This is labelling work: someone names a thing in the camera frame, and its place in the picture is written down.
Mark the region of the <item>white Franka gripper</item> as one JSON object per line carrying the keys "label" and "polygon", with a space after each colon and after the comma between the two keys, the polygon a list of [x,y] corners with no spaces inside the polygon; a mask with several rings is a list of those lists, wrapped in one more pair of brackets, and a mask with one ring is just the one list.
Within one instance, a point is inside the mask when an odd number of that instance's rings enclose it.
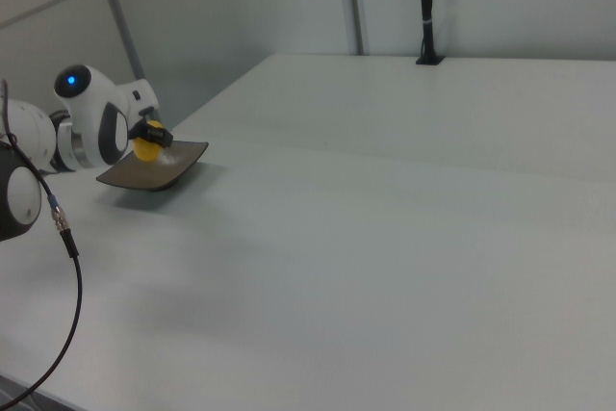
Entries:
{"label": "white Franka gripper", "polygon": [[172,134],[164,127],[157,127],[148,123],[147,115],[159,111],[158,98],[146,79],[136,80],[118,86],[125,97],[129,118],[141,118],[129,131],[128,139],[143,139],[162,148],[169,148],[173,142]]}

